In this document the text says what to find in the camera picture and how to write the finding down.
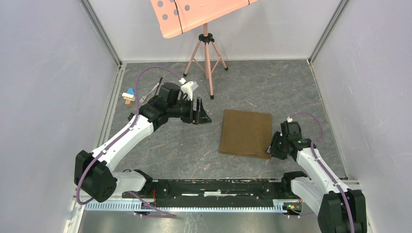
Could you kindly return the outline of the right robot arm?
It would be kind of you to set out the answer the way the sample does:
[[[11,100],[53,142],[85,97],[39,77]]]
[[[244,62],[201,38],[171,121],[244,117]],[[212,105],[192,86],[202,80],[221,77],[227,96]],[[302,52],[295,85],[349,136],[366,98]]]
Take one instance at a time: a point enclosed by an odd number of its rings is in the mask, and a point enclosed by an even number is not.
[[[296,161],[302,171],[283,175],[281,193],[296,195],[316,214],[323,233],[368,231],[366,199],[360,189],[349,187],[325,163],[309,138],[302,137],[298,122],[288,118],[272,137],[268,152],[275,158]]]

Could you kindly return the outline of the brown cloth napkin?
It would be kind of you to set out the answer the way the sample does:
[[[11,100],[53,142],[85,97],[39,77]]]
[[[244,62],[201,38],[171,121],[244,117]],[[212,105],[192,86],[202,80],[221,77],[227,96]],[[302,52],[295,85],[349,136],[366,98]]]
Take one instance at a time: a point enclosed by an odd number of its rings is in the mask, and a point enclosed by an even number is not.
[[[266,152],[272,140],[272,115],[226,109],[219,153],[271,159]]]

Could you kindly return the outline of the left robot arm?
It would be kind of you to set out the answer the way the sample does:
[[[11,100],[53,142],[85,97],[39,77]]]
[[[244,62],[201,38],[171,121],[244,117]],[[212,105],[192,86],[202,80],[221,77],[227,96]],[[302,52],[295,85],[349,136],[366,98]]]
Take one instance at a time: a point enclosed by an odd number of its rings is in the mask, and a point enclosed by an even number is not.
[[[197,82],[183,85],[164,83],[156,95],[142,105],[137,114],[112,138],[92,152],[80,151],[75,158],[74,183],[76,200],[86,192],[92,200],[104,202],[113,194],[135,191],[141,198],[151,195],[153,185],[141,171],[115,172],[114,169],[139,142],[166,124],[169,118],[179,118],[188,124],[206,124],[211,119],[204,110],[202,99],[193,99]]]

